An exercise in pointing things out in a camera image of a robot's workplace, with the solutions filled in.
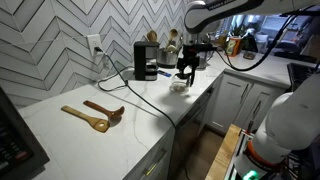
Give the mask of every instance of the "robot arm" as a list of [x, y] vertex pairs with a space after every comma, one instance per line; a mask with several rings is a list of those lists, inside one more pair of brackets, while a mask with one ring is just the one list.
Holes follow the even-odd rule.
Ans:
[[320, 0], [215, 0], [211, 3], [194, 1], [188, 4], [184, 19], [191, 34], [214, 32], [221, 19], [237, 14], [278, 14], [320, 4]]

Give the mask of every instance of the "cabinet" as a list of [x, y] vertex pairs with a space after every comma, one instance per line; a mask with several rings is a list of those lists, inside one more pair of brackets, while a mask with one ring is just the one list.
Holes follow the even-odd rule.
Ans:
[[167, 179], [174, 133], [171, 127], [124, 179]]
[[247, 128], [250, 121], [254, 122], [252, 130], [257, 129], [273, 101], [285, 92], [254, 77], [229, 73], [223, 74], [218, 89], [208, 104], [205, 119], [209, 127], [222, 134], [231, 124]]

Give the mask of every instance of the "herringbone tile backsplash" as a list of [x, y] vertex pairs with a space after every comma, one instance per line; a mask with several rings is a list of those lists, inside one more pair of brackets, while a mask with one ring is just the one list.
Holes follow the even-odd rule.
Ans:
[[118, 68], [154, 29], [164, 46], [183, 31], [184, 0], [0, 0], [0, 86], [17, 108], [114, 72], [92, 58], [86, 36], [100, 34]]

